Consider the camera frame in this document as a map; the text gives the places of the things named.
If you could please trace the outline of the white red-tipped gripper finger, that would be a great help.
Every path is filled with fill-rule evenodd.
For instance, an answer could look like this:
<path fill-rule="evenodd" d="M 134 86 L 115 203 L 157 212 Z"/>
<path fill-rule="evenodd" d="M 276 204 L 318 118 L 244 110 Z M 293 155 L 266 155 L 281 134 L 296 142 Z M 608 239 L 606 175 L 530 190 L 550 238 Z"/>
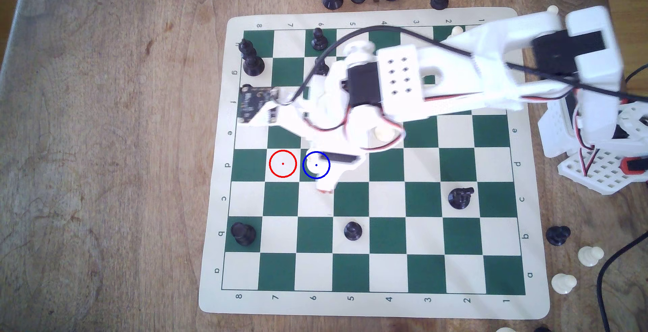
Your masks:
<path fill-rule="evenodd" d="M 328 164 L 317 164 L 315 166 L 316 177 L 323 178 L 316 180 L 316 189 L 320 193 L 332 193 L 338 183 L 338 167 L 330 167 Z"/>
<path fill-rule="evenodd" d="M 330 153 L 331 165 L 336 167 L 358 167 L 366 160 L 366 155 Z"/>

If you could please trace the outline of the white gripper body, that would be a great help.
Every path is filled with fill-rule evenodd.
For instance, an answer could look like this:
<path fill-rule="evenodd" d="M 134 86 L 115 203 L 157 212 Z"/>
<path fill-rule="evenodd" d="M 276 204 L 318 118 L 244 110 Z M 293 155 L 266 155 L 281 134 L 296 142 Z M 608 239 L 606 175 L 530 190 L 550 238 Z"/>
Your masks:
<path fill-rule="evenodd" d="M 333 65 L 326 77 L 315 75 L 303 121 L 313 148 L 341 154 L 378 153 L 405 138 L 402 123 L 382 108 L 376 65 Z"/>

